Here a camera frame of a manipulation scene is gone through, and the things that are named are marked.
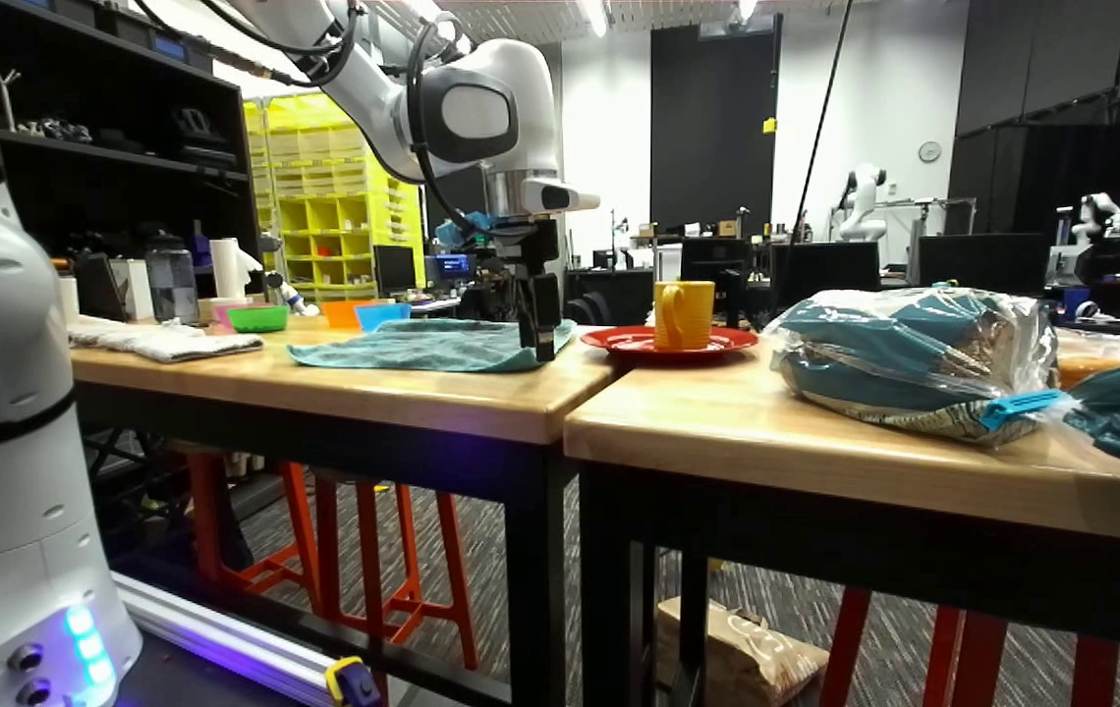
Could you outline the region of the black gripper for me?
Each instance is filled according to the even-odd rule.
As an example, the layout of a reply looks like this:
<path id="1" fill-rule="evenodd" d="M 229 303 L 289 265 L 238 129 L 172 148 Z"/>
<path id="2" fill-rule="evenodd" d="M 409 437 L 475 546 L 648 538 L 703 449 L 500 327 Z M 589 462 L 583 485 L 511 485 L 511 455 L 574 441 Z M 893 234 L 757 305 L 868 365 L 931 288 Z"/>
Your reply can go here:
<path id="1" fill-rule="evenodd" d="M 513 315 L 519 340 L 553 360 L 553 328 L 561 323 L 557 288 L 557 222 L 507 220 L 470 238 L 475 293 L 490 315 Z"/>

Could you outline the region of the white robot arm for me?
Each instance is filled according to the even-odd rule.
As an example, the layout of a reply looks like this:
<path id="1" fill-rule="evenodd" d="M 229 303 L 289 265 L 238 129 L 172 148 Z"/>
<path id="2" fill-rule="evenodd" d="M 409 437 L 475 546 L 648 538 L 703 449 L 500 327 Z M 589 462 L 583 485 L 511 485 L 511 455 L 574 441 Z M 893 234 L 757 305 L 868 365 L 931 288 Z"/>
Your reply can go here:
<path id="1" fill-rule="evenodd" d="M 494 256 L 519 260 L 530 238 L 576 205 L 557 182 L 557 97 L 540 47 L 486 40 L 435 68 L 411 60 L 384 74 L 356 47 L 355 0 L 199 0 L 238 36 L 283 51 L 401 182 L 435 182 L 479 165 L 500 182 L 507 222 Z M 84 437 L 59 275 L 25 233 L 0 170 L 0 569 L 34 559 L 46 533 L 29 523 L 43 492 L 63 492 L 80 525 L 88 498 Z M 30 597 L 0 615 L 0 648 L 54 622 L 65 588 L 34 564 Z"/>

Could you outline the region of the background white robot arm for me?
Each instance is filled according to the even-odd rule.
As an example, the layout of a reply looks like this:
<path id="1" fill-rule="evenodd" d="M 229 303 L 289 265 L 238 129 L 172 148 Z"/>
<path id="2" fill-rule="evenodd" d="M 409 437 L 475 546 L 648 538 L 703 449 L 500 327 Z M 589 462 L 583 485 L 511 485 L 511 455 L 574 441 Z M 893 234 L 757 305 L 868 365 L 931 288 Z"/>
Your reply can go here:
<path id="1" fill-rule="evenodd" d="M 1120 205 L 1109 191 L 1083 191 L 1062 210 L 1044 256 L 1044 293 L 1056 323 L 1078 323 L 1094 303 L 1094 288 L 1120 260 Z"/>

